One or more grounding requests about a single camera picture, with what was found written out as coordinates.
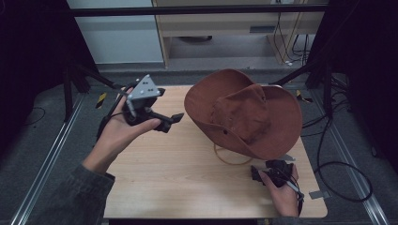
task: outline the sleeve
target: sleeve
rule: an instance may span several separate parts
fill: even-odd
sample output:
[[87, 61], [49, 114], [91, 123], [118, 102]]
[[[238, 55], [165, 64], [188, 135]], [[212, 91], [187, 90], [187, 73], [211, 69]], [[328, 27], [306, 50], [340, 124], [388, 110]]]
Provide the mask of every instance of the sleeve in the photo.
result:
[[101, 224], [115, 177], [77, 167], [54, 191], [32, 224]]
[[299, 217], [276, 217], [266, 219], [266, 225], [302, 225], [303, 221]]

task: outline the hand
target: hand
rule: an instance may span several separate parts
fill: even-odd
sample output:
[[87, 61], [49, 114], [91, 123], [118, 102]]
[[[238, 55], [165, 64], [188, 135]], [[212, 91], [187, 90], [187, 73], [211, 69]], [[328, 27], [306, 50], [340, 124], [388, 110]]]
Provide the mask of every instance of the hand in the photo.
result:
[[[279, 214], [282, 217], [297, 218], [299, 216], [297, 192], [287, 184], [284, 184], [282, 187], [276, 187], [265, 172], [258, 171], [258, 173], [268, 188], [274, 206]], [[296, 181], [299, 180], [299, 174], [295, 164], [293, 164], [292, 176]]]
[[118, 114], [122, 113], [125, 102], [126, 97], [122, 97], [113, 112], [113, 114], [117, 115], [112, 116], [109, 120], [93, 150], [84, 160], [83, 165], [89, 171], [105, 174], [116, 157], [129, 146], [134, 139], [156, 128], [161, 123], [159, 119], [150, 119], [139, 125], [130, 126], [126, 123], [123, 114]]

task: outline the metal frame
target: metal frame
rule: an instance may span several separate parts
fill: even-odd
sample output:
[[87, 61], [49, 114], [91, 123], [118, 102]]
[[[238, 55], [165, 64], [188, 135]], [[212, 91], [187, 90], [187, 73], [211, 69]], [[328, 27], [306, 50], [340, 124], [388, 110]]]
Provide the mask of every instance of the metal frame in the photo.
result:
[[[69, 10], [46, 10], [42, 11], [43, 14], [50, 16], [73, 16], [73, 17], [108, 17], [108, 16], [139, 16], [139, 15], [177, 15], [177, 14], [215, 14], [215, 13], [270, 13], [270, 12], [317, 12], [326, 11], [329, 9], [338, 9], [338, 7], [329, 6], [329, 4], [282, 4], [282, 5], [239, 5], [239, 6], [197, 6], [197, 7], [123, 7], [123, 8], [85, 8], [85, 9], [69, 9]], [[287, 80], [290, 81], [292, 77], [298, 76], [300, 73], [308, 69], [298, 69], [291, 76], [286, 79], [276, 82], [277, 84], [283, 85]], [[65, 82], [69, 83], [69, 78], [65, 78]], [[71, 101], [70, 93], [65, 93], [66, 100]], [[19, 207], [18, 211], [11, 220], [12, 225], [18, 224], [23, 225], [28, 220], [32, 209], [44, 187], [46, 180], [56, 162], [56, 159], [63, 147], [66, 138], [73, 126], [73, 123], [81, 109], [84, 95], [79, 94], [80, 97], [75, 103], [73, 112], [70, 118], [64, 123], [61, 128], [58, 137], [54, 141], [54, 145], [46, 157], [38, 175], [26, 194], [23, 203]], [[315, 97], [315, 101], [320, 102], [319, 97]], [[332, 135], [338, 145], [340, 146], [340, 155], [344, 161], [355, 165], [354, 159], [350, 156], [347, 151], [344, 142], [336, 127], [332, 125]], [[350, 174], [353, 183], [357, 187], [357, 192], [363, 195], [366, 191], [366, 187], [363, 186], [361, 177], [357, 177], [354, 173]], [[365, 208], [374, 224], [389, 224], [383, 210], [378, 204], [375, 196], [364, 203]]]

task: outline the finger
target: finger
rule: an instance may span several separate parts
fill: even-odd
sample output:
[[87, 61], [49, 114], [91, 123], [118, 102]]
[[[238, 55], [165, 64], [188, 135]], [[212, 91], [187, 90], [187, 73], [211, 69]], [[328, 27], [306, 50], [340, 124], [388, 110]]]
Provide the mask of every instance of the finger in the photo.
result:
[[258, 171], [258, 174], [260, 174], [261, 179], [269, 190], [277, 189], [271, 178], [269, 178], [269, 176], [265, 172]]
[[296, 167], [296, 164], [293, 164], [292, 176], [293, 176], [293, 178], [295, 178], [296, 181], [299, 180], [299, 173], [298, 173], [298, 168]]
[[161, 123], [160, 119], [150, 119], [146, 120], [143, 123], [134, 126], [134, 129], [131, 130], [131, 137], [133, 139], [137, 138], [138, 136], [147, 133], [148, 131], [156, 128]]
[[[129, 90], [126, 91], [127, 94], [129, 94], [129, 93], [131, 93], [131, 92], [132, 92], [132, 87], [129, 88]], [[117, 106], [116, 106], [116, 108], [115, 108], [115, 110], [114, 110], [114, 114], [115, 114], [115, 113], [121, 113], [121, 112], [123, 111], [123, 106], [124, 106], [124, 104], [125, 104], [125, 102], [126, 102], [126, 99], [127, 99], [126, 96], [123, 96], [123, 97], [120, 99], [119, 103], [117, 104]]]

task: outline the cable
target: cable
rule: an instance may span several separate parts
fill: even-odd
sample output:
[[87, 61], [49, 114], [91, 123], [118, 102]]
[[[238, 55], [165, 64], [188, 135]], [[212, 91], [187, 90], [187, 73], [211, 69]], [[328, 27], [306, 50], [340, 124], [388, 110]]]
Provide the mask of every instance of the cable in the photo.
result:
[[[368, 178], [363, 172], [361, 172], [358, 168], [356, 168], [356, 167], [354, 167], [354, 166], [352, 166], [352, 165], [350, 165], [350, 164], [348, 164], [348, 163], [341, 162], [341, 161], [330, 161], [330, 162], [326, 162], [326, 163], [320, 164], [320, 152], [321, 152], [321, 148], [322, 148], [322, 143], [323, 143], [323, 141], [324, 141], [326, 131], [328, 130], [328, 127], [331, 125], [331, 122], [332, 122], [332, 120], [329, 119], [328, 122], [327, 122], [327, 124], [325, 125], [325, 128], [324, 128], [323, 132], [322, 132], [322, 136], [321, 136], [321, 138], [320, 138], [320, 142], [319, 142], [318, 149], [317, 149], [317, 154], [316, 154], [316, 166], [317, 166], [317, 168], [314, 170], [314, 173], [318, 173], [318, 174], [319, 174], [319, 177], [321, 178], [321, 180], [322, 180], [322, 182], [325, 184], [325, 186], [326, 186], [331, 192], [333, 192], [335, 195], [341, 197], [341, 198], [344, 199], [344, 200], [347, 200], [347, 201], [350, 201], [350, 202], [353, 202], [353, 203], [362, 203], [362, 202], [368, 200], [368, 199], [373, 195], [373, 186], [372, 186], [372, 183], [371, 183], [371, 181], [369, 180], [369, 178]], [[326, 166], [329, 166], [329, 165], [332, 165], [332, 164], [345, 165], [345, 166], [350, 167], [351, 169], [354, 169], [354, 170], [357, 171], [358, 173], [360, 173], [360, 174], [366, 179], [366, 182], [367, 182], [368, 185], [369, 185], [369, 194], [368, 194], [367, 196], [365, 196], [364, 198], [361, 198], [361, 199], [354, 199], [354, 198], [346, 197], [346, 196], [344, 196], [343, 194], [341, 194], [341, 193], [339, 193], [338, 191], [336, 191], [335, 189], [333, 189], [333, 188], [326, 182], [326, 180], [325, 180], [323, 174], [321, 173], [321, 169], [322, 169], [322, 168], [324, 168], [324, 167], [326, 167]]]
[[44, 115], [46, 114], [46, 111], [45, 111], [43, 108], [41, 108], [41, 107], [34, 107], [33, 109], [34, 109], [34, 110], [42, 110], [42, 111], [43, 111], [43, 115], [42, 115], [39, 119], [37, 119], [37, 120], [35, 120], [35, 121], [31, 122], [31, 123], [24, 124], [24, 126], [29, 126], [29, 125], [36, 124], [36, 123], [37, 123], [38, 121], [40, 121], [40, 120], [44, 117]]
[[[341, 111], [341, 110], [344, 109], [344, 108], [339, 109], [339, 110], [337, 110], [337, 111], [336, 111], [336, 109], [337, 109], [339, 106], [341, 106], [341, 105], [343, 105], [343, 104], [347, 104], [347, 103], [348, 103], [348, 101], [345, 99], [345, 100], [342, 100], [342, 101], [340, 101], [339, 103], [335, 104], [335, 105], [333, 106], [333, 112], [334, 112], [334, 113], [336, 113], [336, 112], [338, 113], [339, 111]], [[326, 118], [325, 115], [320, 116], [320, 117], [317, 117], [317, 118], [315, 118], [315, 119], [313, 119], [313, 120], [310, 120], [310, 121], [304, 123], [302, 128], [308, 128], [308, 127], [310, 127], [310, 126], [313, 126], [313, 125], [319, 123], [320, 121], [322, 121], [322, 119], [324, 119], [324, 118]], [[323, 132], [321, 131], [321, 132], [317, 132], [317, 133], [313, 133], [313, 134], [301, 135], [300, 137], [301, 137], [301, 138], [311, 137], [311, 136], [318, 135], [318, 134], [322, 134], [322, 133], [323, 133]]]
[[340, 81], [338, 78], [331, 76], [331, 79], [336, 83], [336, 85], [341, 86], [342, 89], [346, 89], [347, 88], [347, 81], [345, 81], [346, 83]]
[[[281, 0], [276, 0], [276, 3], [277, 4], [281, 4], [282, 2], [281, 2]], [[287, 46], [286, 46], [286, 43], [284, 42], [282, 29], [281, 29], [281, 12], [278, 12], [278, 21], [276, 23], [275, 30], [274, 30], [274, 33], [273, 33], [273, 42], [274, 42], [276, 50], [278, 51], [278, 55], [281, 57], [281, 60], [283, 60], [282, 54], [279, 51], [279, 48], [277, 47], [276, 38], [275, 38], [276, 37], [276, 32], [278, 31], [278, 29], [279, 29], [279, 32], [281, 34], [281, 40], [282, 40], [282, 43], [283, 43], [284, 52], [286, 53], [287, 57], [290, 59], [290, 63], [294, 63], [294, 62], [298, 61], [299, 59], [292, 59], [290, 57], [289, 53], [287, 52]]]
[[304, 202], [304, 194], [299, 189], [299, 182], [296, 180], [293, 174], [290, 174], [290, 176], [288, 176], [286, 173], [281, 171], [281, 169], [279, 168], [274, 168], [274, 169], [276, 169], [280, 174], [284, 176], [284, 179], [282, 178], [279, 179], [284, 180], [288, 186], [290, 186], [292, 189], [296, 191], [298, 195], [298, 214], [300, 215], [302, 210], [302, 204]]
[[112, 114], [110, 117], [112, 118], [114, 116], [117, 116], [117, 115], [120, 115], [120, 114], [125, 114], [125, 113], [130, 113], [130, 112], [119, 112], [119, 113], [116, 113], [116, 114]]
[[332, 83], [331, 83], [332, 87], [339, 88], [340, 90], [343, 90], [343, 91], [347, 91], [348, 90], [348, 88], [342, 82], [337, 80], [336, 78], [331, 77], [331, 81], [332, 81]]
[[[136, 85], [135, 82], [130, 83], [129, 85], [127, 85], [125, 88], [123, 88], [123, 91], [126, 92], [127, 90], [129, 90], [130, 88], [132, 88], [134, 85]], [[119, 104], [120, 100], [122, 99], [123, 95], [119, 95], [114, 103], [114, 105], [112, 106], [111, 110], [108, 112], [108, 114], [106, 116], [104, 116], [99, 124], [99, 130], [97, 132], [97, 140], [100, 138], [100, 135], [103, 131], [103, 129], [105, 128], [105, 126], [108, 124], [109, 120], [119, 114], [123, 114], [125, 112], [120, 112], [117, 114], [113, 114], [117, 105]]]
[[345, 95], [347, 97], [346, 91], [335, 92], [335, 93], [333, 93], [333, 95], [331, 95], [331, 97], [334, 98], [337, 95]]
[[307, 63], [307, 53], [310, 52], [310, 51], [307, 51], [307, 47], [309, 45], [309, 35], [305, 35], [305, 42], [304, 42], [303, 50], [295, 50], [295, 46], [297, 44], [298, 39], [299, 39], [299, 35], [296, 35], [295, 40], [293, 42], [292, 53], [295, 56], [301, 57], [301, 65], [304, 66]]
[[6, 0], [2, 0], [3, 9], [0, 11], [0, 16], [2, 16], [6, 12]]

